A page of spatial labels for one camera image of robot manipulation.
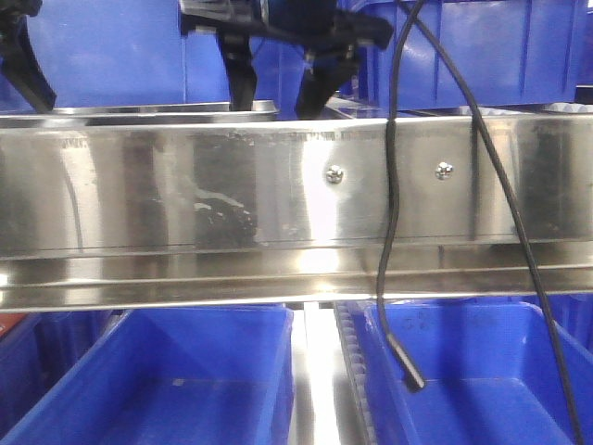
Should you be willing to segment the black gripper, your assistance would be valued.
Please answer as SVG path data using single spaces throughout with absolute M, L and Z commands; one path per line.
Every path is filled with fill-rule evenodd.
M 307 48 L 296 98 L 299 119 L 318 119 L 336 91 L 359 71 L 356 45 L 388 47 L 394 29 L 381 18 L 344 10 L 336 1 L 181 1 L 183 35 L 217 33 L 230 110 L 251 110 L 257 88 L 250 36 Z

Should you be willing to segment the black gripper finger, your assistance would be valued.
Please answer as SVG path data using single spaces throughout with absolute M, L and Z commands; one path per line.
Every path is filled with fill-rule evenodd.
M 39 0 L 1 2 L 1 72 L 35 111 L 50 112 L 57 95 L 40 68 L 27 26 L 27 18 L 36 17 L 42 4 Z

